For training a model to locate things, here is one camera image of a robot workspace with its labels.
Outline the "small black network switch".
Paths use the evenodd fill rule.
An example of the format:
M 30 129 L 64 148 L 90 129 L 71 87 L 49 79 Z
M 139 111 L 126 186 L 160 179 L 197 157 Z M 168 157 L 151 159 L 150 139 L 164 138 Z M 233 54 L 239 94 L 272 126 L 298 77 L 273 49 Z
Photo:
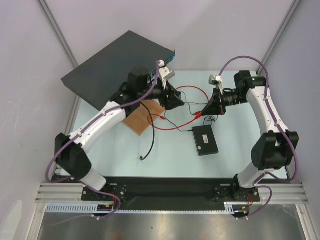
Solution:
M 192 128 L 198 156 L 208 156 L 219 153 L 218 145 L 211 125 L 201 125 Z

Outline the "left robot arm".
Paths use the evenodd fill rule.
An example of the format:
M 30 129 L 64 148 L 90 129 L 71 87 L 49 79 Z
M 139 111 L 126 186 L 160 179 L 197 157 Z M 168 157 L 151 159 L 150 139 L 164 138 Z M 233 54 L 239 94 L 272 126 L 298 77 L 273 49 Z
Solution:
M 54 161 L 71 177 L 92 188 L 97 199 L 107 199 L 110 187 L 93 168 L 88 158 L 90 149 L 103 134 L 139 108 L 143 100 L 157 100 L 166 110 L 182 107 L 180 93 L 169 83 L 174 76 L 175 72 L 162 61 L 158 63 L 155 76 L 150 76 L 145 67 L 133 68 L 127 81 L 96 116 L 69 135 L 61 133 L 55 138 Z

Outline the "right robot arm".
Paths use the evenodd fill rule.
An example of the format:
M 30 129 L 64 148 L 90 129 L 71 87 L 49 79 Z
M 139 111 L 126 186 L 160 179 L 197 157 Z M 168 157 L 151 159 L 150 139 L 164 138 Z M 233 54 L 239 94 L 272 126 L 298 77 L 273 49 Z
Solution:
M 223 88 L 220 75 L 210 75 L 208 82 L 215 88 L 201 115 L 223 116 L 227 107 L 249 103 L 258 122 L 260 138 L 251 150 L 251 163 L 234 176 L 230 185 L 230 197 L 242 201 L 264 176 L 291 164 L 297 155 L 299 135 L 280 119 L 265 77 L 241 70 L 234 75 L 234 89 Z

